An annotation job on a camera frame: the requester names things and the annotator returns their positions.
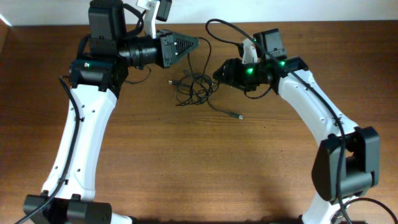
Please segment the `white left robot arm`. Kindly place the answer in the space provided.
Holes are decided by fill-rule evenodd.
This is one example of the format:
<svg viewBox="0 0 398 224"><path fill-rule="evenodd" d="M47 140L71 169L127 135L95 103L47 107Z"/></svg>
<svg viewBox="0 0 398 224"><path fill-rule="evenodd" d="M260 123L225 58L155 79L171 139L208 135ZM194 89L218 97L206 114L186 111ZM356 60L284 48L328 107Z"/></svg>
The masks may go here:
<svg viewBox="0 0 398 224"><path fill-rule="evenodd" d="M169 68L198 47L198 39L158 30L172 3L166 0L92 1L90 33L80 40L68 78L60 83L69 107L62 140L40 195L28 195L24 220L34 223L135 223L95 202L95 178L104 132L129 69Z"/></svg>

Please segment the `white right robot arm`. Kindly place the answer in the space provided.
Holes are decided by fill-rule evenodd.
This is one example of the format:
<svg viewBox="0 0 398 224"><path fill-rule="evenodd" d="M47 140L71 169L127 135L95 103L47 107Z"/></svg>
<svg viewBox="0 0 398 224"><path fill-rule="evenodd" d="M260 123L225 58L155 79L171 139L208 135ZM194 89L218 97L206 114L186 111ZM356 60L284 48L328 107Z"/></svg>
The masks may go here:
<svg viewBox="0 0 398 224"><path fill-rule="evenodd" d="M269 86L300 116L318 151L312 168L316 194L300 223L352 223L347 207L379 183L380 137L361 128L326 96L300 57L288 57L278 29L255 33L238 45L213 78L242 90Z"/></svg>

